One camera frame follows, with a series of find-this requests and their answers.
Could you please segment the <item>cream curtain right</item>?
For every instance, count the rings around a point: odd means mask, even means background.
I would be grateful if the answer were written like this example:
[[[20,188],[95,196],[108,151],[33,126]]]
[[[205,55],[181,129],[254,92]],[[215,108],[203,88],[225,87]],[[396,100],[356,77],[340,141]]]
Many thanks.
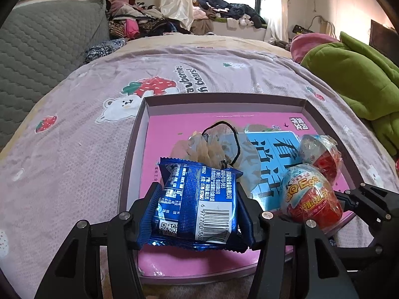
[[[266,3],[266,40],[288,42],[288,1],[265,0]]]

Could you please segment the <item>pink blanket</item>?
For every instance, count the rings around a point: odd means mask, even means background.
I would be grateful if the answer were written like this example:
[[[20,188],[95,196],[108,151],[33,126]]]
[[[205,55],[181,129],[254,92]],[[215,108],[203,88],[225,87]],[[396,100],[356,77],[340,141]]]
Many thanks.
[[[323,33],[299,34],[294,37],[290,46],[292,60],[300,64],[306,53],[311,49],[322,44],[338,42],[337,39]]]

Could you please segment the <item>blue barcode snack packet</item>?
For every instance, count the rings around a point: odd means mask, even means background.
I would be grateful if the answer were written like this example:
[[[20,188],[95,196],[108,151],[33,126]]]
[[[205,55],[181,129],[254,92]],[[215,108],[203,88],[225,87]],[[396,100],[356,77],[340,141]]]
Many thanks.
[[[244,253],[248,249],[237,222],[236,184],[241,171],[166,157],[158,167],[163,195],[147,244],[200,252]]]

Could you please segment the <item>pink strawberry bed sheet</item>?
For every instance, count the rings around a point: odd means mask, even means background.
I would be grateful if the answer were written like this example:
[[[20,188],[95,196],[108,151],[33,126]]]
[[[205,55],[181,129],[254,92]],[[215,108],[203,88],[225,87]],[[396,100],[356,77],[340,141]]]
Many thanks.
[[[105,104],[123,89],[156,78],[180,94],[224,100],[275,94],[306,99],[327,119],[366,182],[397,191],[386,150],[326,83],[276,47],[186,43],[129,44],[72,72],[26,118],[1,153],[1,269],[22,298],[32,298],[57,249],[79,219],[113,217],[128,139],[135,119],[108,120]]]

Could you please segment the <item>dark framed board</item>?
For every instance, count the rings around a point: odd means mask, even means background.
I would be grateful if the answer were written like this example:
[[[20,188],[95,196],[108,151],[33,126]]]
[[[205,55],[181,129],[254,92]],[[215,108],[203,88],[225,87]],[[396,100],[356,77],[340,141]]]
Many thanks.
[[[398,34],[374,20],[371,20],[369,45],[391,60],[398,57]]]

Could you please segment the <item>beige mesh pouch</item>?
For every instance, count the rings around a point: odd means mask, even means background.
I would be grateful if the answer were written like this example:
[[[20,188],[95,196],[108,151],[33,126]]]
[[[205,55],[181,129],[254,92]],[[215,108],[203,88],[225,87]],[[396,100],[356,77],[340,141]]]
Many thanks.
[[[186,140],[176,142],[172,158],[203,163],[217,169],[235,168],[243,173],[238,179],[246,195],[260,183],[261,162],[256,147],[245,130],[229,121],[218,121],[201,132],[194,132]]]

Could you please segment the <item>clothes on window sill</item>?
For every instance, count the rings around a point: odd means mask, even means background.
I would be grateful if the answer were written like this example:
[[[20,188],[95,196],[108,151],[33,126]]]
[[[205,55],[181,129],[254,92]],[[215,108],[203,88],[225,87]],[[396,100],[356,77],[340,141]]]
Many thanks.
[[[230,30],[252,26],[267,28],[266,20],[249,5],[224,0],[192,0],[194,20],[190,31],[205,35],[214,31],[215,22],[223,22]]]

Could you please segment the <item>dark floral cloth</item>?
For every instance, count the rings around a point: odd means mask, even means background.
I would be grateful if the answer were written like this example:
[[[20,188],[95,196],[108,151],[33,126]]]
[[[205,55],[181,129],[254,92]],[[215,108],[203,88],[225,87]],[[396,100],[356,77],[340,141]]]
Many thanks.
[[[85,63],[88,64],[101,57],[110,55],[126,45],[125,39],[114,39],[111,41],[103,41],[102,43],[89,47],[85,51]]]

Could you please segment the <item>green fleece blanket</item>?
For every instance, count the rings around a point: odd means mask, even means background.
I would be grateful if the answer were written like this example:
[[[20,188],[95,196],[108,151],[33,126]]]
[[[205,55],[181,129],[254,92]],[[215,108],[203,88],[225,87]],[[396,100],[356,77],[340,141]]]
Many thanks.
[[[360,119],[367,120],[388,153],[398,155],[398,66],[373,47],[340,33],[312,48],[301,62],[327,83]]]

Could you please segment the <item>pile of clothes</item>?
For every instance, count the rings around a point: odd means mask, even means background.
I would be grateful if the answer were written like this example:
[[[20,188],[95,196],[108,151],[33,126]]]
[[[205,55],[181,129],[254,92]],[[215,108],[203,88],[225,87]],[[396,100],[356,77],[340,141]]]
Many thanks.
[[[105,0],[105,14],[111,39],[131,41],[173,33],[191,34],[180,21],[165,17],[155,5],[136,0]]]

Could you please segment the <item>grey quilted headboard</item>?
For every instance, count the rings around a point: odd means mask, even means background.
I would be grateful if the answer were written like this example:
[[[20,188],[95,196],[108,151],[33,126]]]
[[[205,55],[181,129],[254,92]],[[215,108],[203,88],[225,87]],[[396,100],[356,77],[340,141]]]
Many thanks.
[[[56,0],[11,11],[1,27],[1,146],[30,110],[109,39],[105,0]]]

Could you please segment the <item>red surprise egg toy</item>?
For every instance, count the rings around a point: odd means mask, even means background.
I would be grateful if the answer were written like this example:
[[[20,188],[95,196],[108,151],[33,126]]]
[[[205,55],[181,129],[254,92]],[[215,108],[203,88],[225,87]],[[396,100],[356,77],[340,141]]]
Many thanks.
[[[309,165],[290,167],[281,181],[280,208],[298,223],[312,219],[325,229],[342,218],[342,207],[327,178]]]

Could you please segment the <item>red surprise egg in tray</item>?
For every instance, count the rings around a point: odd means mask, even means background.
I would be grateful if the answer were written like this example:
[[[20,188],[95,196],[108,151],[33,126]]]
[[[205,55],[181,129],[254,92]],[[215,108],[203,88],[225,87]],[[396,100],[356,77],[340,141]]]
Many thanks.
[[[305,134],[299,144],[302,162],[316,167],[333,184],[341,173],[342,154],[329,135]]]

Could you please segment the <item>shallow grey cardboard tray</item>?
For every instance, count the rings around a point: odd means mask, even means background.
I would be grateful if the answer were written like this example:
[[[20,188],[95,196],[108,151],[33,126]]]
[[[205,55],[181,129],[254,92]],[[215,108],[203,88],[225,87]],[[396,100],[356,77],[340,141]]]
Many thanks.
[[[239,93],[149,96],[136,108],[122,180],[119,210],[124,211],[159,182],[160,157],[191,159],[243,171],[239,182],[263,209],[277,211],[279,186],[286,169],[300,162],[296,148],[305,134],[329,135],[343,156],[334,190],[343,192],[363,181],[331,122],[305,99]],[[227,122],[235,128],[240,145]],[[145,284],[182,285],[218,282],[255,272],[260,251],[204,252],[145,245],[135,253]]]

